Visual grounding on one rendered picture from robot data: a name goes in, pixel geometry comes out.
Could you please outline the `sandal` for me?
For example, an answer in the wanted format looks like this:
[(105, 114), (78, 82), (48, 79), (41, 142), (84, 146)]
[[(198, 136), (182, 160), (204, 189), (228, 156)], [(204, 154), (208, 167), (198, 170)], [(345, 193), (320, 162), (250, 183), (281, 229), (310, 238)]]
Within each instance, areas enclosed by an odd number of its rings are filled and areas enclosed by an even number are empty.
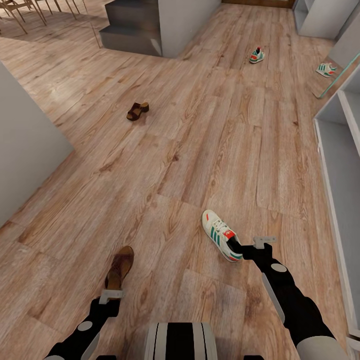
[(113, 258), (111, 268), (105, 278), (106, 290), (122, 290), (122, 283), (133, 266), (134, 251), (130, 246), (123, 247)]
[(126, 117), (130, 121), (136, 121), (140, 118), (142, 112), (149, 111), (149, 103), (145, 102), (143, 104), (134, 103), (131, 110), (127, 113)]

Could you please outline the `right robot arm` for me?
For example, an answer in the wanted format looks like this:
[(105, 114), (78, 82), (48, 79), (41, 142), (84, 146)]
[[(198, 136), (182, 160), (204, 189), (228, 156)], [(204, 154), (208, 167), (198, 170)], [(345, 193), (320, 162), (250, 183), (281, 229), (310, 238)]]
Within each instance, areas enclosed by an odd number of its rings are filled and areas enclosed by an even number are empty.
[(237, 250), (245, 260), (254, 260), (262, 272), (262, 282), (284, 327), (289, 329), (301, 360), (351, 360), (329, 328), (323, 323), (314, 301), (304, 297), (288, 271), (272, 258), (276, 236), (256, 236), (255, 244), (240, 245)]

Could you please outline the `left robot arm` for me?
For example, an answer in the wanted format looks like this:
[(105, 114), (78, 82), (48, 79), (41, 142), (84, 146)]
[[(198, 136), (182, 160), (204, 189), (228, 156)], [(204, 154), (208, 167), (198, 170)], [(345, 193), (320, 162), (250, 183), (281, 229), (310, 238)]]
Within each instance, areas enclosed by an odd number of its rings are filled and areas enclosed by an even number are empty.
[(89, 360), (97, 348), (100, 330), (108, 317), (117, 317), (123, 290), (104, 289), (90, 305), (89, 316), (63, 342), (57, 342), (44, 360)]

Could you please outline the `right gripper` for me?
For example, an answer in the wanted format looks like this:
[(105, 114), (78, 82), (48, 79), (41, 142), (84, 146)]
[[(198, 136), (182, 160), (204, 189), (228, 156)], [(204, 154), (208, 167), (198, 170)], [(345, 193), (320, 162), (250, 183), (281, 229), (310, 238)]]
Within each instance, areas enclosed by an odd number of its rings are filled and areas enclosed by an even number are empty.
[(242, 257), (245, 260), (254, 260), (254, 262), (257, 262), (257, 259), (260, 256), (269, 255), (272, 257), (272, 246), (270, 244), (265, 244), (264, 249), (257, 249), (253, 245), (240, 245), (240, 243), (237, 241), (237, 250), (239, 254), (242, 254)]

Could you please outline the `gym shoe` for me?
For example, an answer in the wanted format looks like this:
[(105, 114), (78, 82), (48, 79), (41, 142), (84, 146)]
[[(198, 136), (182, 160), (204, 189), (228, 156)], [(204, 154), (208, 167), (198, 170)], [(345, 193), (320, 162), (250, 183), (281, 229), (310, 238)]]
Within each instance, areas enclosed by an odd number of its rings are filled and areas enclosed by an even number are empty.
[(250, 62), (256, 64), (257, 62), (261, 62), (264, 58), (265, 53), (261, 51), (260, 47), (257, 47), (256, 50), (252, 53)]
[(235, 263), (243, 258), (243, 255), (238, 252), (237, 242), (240, 245), (241, 243), (237, 234), (214, 211), (210, 209), (204, 211), (202, 225), (206, 234), (228, 261)]

